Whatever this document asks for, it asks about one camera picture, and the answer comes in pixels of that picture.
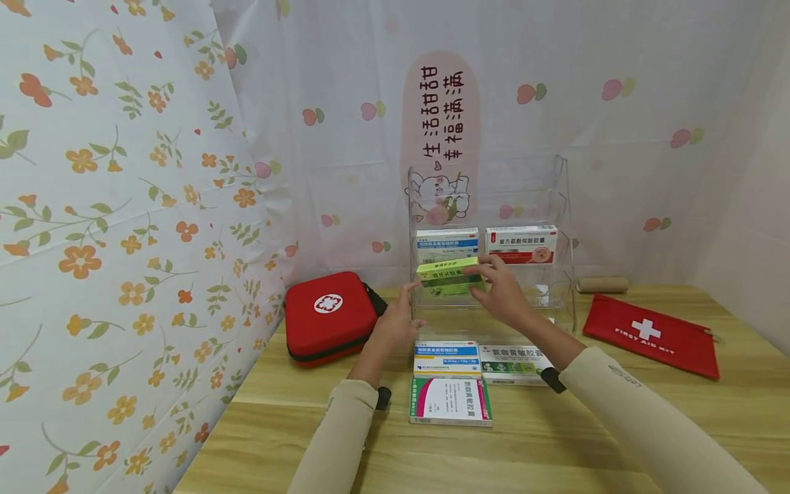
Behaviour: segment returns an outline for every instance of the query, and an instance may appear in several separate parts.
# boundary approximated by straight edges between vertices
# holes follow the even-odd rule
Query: cartoon drawing
[[[411,204],[412,217],[418,223],[425,219],[429,224],[445,224],[454,218],[466,218],[468,186],[469,177],[460,172],[452,182],[446,175],[423,178],[412,172],[411,182],[404,192],[409,195],[409,188],[414,190],[416,201]]]

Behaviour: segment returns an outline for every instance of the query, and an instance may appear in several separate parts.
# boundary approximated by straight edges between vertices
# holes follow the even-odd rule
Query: red and white medicine box
[[[552,264],[558,238],[553,224],[486,228],[486,254],[505,264]]]

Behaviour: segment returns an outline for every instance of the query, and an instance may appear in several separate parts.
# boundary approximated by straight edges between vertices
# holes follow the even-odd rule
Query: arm
[[[663,492],[767,492],[705,431],[601,349],[586,349],[559,378]]]
[[[766,490],[694,422],[637,381],[598,348],[529,308],[521,287],[497,256],[481,256],[468,273],[491,282],[472,295],[534,343],[562,373],[562,383],[600,420],[665,492],[720,494]]]
[[[403,340],[414,338],[423,321],[411,321],[409,292],[419,282],[401,288],[387,307],[359,359],[329,395],[329,405],[310,446],[299,463],[288,494],[348,494],[354,485],[365,439],[378,401],[378,381],[390,353]]]

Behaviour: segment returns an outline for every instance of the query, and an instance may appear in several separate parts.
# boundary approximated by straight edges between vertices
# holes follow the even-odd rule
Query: red first aid pouch
[[[719,379],[713,333],[704,326],[596,294],[582,333],[672,367]]]
[[[356,353],[384,310],[384,300],[350,271],[293,285],[285,294],[288,353],[305,368]]]

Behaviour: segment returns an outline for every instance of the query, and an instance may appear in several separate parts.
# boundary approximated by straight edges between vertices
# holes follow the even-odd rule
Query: green medicine box
[[[477,258],[420,264],[417,267],[417,277],[432,296],[468,295],[470,286],[476,286],[483,291],[486,289],[482,276],[467,276],[462,273],[464,268],[477,264]]]

